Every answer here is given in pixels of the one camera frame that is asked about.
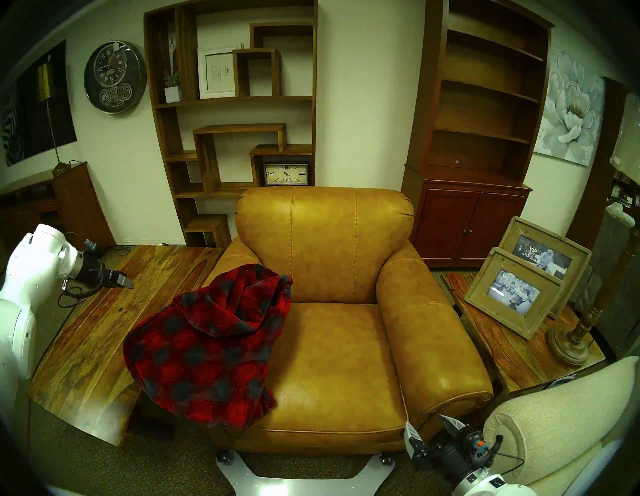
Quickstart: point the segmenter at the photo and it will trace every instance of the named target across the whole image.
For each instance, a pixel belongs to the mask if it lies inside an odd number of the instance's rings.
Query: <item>bookshelf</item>
[[[552,28],[509,0],[427,2],[403,193],[429,266],[481,266],[522,213]],[[443,228],[450,235],[436,242]]]
[[[218,12],[254,8],[300,7],[312,11],[310,20],[282,20],[276,22],[247,22],[250,46],[233,51],[235,97],[201,99],[198,80],[198,17]],[[156,124],[163,166],[173,197],[173,203],[188,246],[212,246],[226,249],[231,242],[226,214],[198,212],[198,202],[204,200],[237,200],[247,188],[265,186],[264,157],[300,157],[309,164],[309,184],[315,185],[316,167],[316,52],[317,0],[201,0],[160,8],[145,14],[145,54],[147,59],[149,94]],[[182,90],[182,101],[167,103],[164,95],[164,60],[168,60],[169,33],[175,33],[176,59]],[[294,37],[309,40],[308,56],[312,64],[312,95],[291,95],[282,84],[282,57],[277,48],[268,46],[273,37]],[[254,60],[266,60],[270,67],[271,95],[252,95],[249,69]],[[264,107],[280,109],[284,105],[308,109],[311,119],[311,142],[293,145],[287,142],[285,124],[208,125],[193,130],[195,149],[185,149],[179,115],[189,112],[211,112],[235,102],[254,102]],[[215,135],[229,133],[275,133],[278,145],[258,145],[246,162],[253,180],[223,182],[214,144]]]

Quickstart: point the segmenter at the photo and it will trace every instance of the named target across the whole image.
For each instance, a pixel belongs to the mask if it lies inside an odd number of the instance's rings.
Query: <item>wall clock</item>
[[[107,114],[119,114],[138,104],[147,87],[142,54],[127,42],[98,47],[84,69],[84,90],[89,101]]]
[[[308,171],[308,164],[265,164],[265,183],[267,186],[308,186]]]

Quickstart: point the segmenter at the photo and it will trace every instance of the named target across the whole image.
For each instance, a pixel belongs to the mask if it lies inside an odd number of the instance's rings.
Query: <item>blanket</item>
[[[126,336],[131,376],[161,408],[244,430],[276,406],[264,382],[291,307],[291,277],[249,264],[176,296]]]

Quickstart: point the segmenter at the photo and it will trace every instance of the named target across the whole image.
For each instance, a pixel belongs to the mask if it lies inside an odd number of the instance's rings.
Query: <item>carpet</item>
[[[104,262],[113,265],[110,252]],[[440,273],[434,273],[438,283]],[[44,354],[69,310],[57,305],[58,292],[37,314],[37,356]],[[122,449],[102,442],[57,419],[24,397],[17,405],[14,433],[18,445],[28,449],[29,461],[47,484],[85,496],[207,495],[226,496],[233,489],[216,466],[216,446],[202,427],[160,410],[152,402],[145,413],[175,425],[175,440],[160,442],[132,435]],[[355,476],[368,456],[300,457],[242,453],[258,476],[298,479],[340,479]],[[406,452],[396,454],[396,469],[377,496],[449,496],[444,480],[433,471],[414,471]]]

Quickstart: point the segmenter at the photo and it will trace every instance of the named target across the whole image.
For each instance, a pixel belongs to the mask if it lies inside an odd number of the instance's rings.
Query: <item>potted plant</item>
[[[169,41],[170,65],[167,64],[166,59],[164,58],[164,51],[161,51],[161,53],[163,54],[164,62],[164,85],[166,86],[164,89],[164,96],[166,97],[166,102],[180,102],[182,100],[182,90],[180,89],[180,77],[178,76],[177,64],[174,63],[175,41],[173,38]]]

